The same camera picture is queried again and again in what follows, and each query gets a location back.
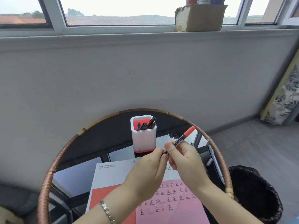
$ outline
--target gray wall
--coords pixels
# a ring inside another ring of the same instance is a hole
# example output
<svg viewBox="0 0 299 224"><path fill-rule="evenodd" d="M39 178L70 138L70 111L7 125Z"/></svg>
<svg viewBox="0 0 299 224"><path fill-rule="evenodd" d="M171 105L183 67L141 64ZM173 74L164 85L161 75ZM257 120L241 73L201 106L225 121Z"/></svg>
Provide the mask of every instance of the gray wall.
<svg viewBox="0 0 299 224"><path fill-rule="evenodd" d="M163 109L205 131L257 114L297 38L276 30L0 39L0 181L38 191L66 142L112 112Z"/></svg>

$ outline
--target white pen holder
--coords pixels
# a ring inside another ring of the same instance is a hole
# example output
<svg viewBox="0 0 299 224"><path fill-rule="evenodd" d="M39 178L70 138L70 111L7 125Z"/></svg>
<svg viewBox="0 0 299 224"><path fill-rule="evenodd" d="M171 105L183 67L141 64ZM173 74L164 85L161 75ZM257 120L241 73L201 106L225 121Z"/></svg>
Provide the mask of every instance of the white pen holder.
<svg viewBox="0 0 299 224"><path fill-rule="evenodd" d="M133 140L133 149L136 153L150 152L156 148L157 125L152 129L137 131L137 124L141 126L144 122L151 120L151 115L135 116L131 118L131 131Z"/></svg>

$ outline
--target black trash bin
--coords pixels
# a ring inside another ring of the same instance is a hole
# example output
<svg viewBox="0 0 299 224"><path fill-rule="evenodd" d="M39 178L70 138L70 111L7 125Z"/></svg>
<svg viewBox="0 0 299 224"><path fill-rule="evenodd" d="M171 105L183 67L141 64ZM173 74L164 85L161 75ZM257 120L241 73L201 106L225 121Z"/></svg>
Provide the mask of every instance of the black trash bin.
<svg viewBox="0 0 299 224"><path fill-rule="evenodd" d="M275 224L281 218L283 207L275 189L254 168L229 168L236 200L261 222Z"/></svg>

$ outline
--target bracelet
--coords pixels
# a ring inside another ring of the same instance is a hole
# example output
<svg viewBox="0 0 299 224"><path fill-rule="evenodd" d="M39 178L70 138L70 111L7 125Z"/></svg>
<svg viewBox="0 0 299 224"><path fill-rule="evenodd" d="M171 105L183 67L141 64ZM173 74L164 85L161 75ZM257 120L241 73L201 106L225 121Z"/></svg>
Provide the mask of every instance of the bracelet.
<svg viewBox="0 0 299 224"><path fill-rule="evenodd" d="M107 207L107 204L105 204L103 200L100 200L100 204L103 207L104 211L106 212L106 215L108 216L108 218L110 220L110 223L116 224L116 221L114 220L113 216L111 215L111 213Z"/></svg>

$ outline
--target pink paper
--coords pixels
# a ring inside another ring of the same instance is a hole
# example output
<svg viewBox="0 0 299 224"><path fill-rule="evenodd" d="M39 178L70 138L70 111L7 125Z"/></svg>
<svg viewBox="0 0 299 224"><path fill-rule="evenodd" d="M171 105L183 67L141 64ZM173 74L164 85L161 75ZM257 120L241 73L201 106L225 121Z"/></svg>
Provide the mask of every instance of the pink paper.
<svg viewBox="0 0 299 224"><path fill-rule="evenodd" d="M181 179L163 181L155 195L136 208L136 224L210 224L200 200Z"/></svg>

